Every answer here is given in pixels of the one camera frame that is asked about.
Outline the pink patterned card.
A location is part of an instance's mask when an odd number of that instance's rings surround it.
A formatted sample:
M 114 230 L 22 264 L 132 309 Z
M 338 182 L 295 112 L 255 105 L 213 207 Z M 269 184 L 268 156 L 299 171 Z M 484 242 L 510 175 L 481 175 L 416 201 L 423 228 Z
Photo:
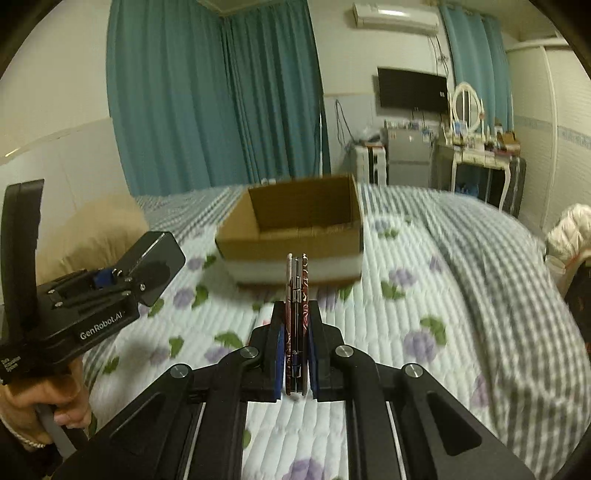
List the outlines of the pink patterned card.
M 308 390 L 308 256 L 287 255 L 286 300 L 286 393 L 304 395 Z

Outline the tan pillow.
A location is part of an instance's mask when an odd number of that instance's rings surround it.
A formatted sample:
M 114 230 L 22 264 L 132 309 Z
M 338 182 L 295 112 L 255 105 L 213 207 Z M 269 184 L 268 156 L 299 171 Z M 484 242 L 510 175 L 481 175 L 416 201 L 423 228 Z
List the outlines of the tan pillow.
M 88 202 L 38 250 L 36 283 L 41 285 L 82 269 L 111 266 L 147 231 L 144 214 L 129 195 Z

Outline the floral quilted bedspread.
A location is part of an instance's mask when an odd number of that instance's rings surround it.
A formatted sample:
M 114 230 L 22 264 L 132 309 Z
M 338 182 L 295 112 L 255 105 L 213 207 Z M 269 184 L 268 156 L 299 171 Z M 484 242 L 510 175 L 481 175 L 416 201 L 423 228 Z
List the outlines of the floral quilted bedspread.
M 183 244 L 186 263 L 156 305 L 88 355 L 93 429 L 104 426 L 176 362 L 215 363 L 270 321 L 276 291 L 239 288 L 214 250 L 212 228 Z M 322 319 L 346 343 L 391 366 L 417 362 L 485 424 L 487 385 L 468 310 L 428 232 L 399 215 L 366 223 L 362 278 L 315 289 Z M 311 397 L 252 404 L 246 418 L 246 479 L 344 479 L 345 409 Z

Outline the grey checked blanket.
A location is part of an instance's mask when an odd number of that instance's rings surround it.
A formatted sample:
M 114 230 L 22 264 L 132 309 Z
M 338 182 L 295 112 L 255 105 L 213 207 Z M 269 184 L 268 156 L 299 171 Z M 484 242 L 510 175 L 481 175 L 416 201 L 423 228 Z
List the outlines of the grey checked blanket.
M 513 218 L 479 201 L 408 187 L 362 187 L 370 217 L 399 215 L 434 241 L 483 352 L 492 421 L 484 424 L 539 479 L 553 477 L 590 422 L 590 363 L 541 248 Z M 149 224 L 184 244 L 221 223 L 240 189 L 141 201 Z

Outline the brown cardboard box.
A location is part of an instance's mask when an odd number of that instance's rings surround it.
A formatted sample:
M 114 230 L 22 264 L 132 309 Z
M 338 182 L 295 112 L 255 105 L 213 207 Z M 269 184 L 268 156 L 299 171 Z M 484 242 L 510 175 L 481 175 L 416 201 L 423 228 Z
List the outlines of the brown cardboard box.
M 352 176 L 249 187 L 215 235 L 228 274 L 243 286 L 283 285 L 287 256 L 308 257 L 312 285 L 362 277 L 363 213 Z

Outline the white puffy jacket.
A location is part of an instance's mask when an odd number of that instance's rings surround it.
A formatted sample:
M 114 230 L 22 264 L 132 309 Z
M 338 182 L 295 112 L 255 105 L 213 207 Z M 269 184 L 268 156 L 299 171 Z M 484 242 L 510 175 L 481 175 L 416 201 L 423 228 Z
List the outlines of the white puffy jacket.
M 590 221 L 590 206 L 574 204 L 546 235 L 547 261 L 557 273 L 564 274 L 590 257 Z

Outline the silver mini fridge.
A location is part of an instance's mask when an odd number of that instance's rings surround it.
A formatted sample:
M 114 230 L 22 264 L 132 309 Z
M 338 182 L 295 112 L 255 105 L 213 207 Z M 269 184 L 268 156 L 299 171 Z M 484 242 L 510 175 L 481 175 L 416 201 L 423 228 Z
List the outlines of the silver mini fridge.
M 388 184 L 429 188 L 432 183 L 433 148 L 430 132 L 388 128 Z

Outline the large teal curtain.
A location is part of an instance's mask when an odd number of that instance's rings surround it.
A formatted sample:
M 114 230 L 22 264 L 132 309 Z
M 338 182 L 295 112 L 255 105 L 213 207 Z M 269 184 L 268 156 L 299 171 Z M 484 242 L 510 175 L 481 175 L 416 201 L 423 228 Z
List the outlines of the large teal curtain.
M 115 1 L 106 87 L 135 195 L 331 171 L 307 2 L 223 16 L 195 1 Z

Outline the white dressing table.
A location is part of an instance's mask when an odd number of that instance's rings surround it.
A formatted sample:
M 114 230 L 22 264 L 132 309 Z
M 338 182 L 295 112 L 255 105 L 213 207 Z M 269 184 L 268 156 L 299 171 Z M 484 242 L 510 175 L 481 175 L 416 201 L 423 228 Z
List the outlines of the white dressing table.
M 526 160 L 519 156 L 439 144 L 433 156 L 432 187 L 479 198 L 518 217 L 526 173 Z

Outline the oval vanity mirror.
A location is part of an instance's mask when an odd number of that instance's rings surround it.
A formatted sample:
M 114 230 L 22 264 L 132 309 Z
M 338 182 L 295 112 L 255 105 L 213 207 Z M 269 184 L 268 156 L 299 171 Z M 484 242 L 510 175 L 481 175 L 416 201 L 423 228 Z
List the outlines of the oval vanity mirror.
M 451 129 L 456 136 L 469 136 L 485 133 L 484 102 L 476 89 L 468 82 L 456 86 L 450 100 Z

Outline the white louvred wardrobe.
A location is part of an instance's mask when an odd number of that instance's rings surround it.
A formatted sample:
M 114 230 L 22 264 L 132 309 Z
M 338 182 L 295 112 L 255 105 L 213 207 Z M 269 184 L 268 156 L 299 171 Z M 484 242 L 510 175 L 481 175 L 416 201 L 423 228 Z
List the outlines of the white louvred wardrobe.
M 519 220 L 542 235 L 590 203 L 590 77 L 564 39 L 507 49 L 514 130 L 527 173 Z

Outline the narrow teal curtain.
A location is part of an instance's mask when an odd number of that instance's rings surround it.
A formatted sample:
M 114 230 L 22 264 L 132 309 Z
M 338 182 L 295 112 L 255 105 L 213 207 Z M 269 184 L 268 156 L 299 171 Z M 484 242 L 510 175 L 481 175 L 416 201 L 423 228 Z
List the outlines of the narrow teal curtain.
M 512 85 L 498 19 L 449 3 L 441 4 L 439 10 L 456 83 L 467 82 L 476 90 L 488 126 L 499 120 L 506 131 L 512 130 Z

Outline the white air conditioner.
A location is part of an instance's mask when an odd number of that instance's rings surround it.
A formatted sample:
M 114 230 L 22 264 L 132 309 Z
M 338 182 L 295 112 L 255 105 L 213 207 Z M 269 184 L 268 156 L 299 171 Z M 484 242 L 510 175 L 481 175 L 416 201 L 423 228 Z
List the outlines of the white air conditioner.
M 424 9 L 356 3 L 352 11 L 359 28 L 389 29 L 427 36 L 437 35 L 440 28 L 438 15 Z

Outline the black wall television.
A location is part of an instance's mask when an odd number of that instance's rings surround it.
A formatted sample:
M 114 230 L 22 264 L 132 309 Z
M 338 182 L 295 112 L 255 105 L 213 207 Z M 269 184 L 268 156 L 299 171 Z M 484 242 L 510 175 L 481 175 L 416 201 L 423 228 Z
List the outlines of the black wall television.
M 378 68 L 380 105 L 420 112 L 447 114 L 447 78 L 412 70 Z

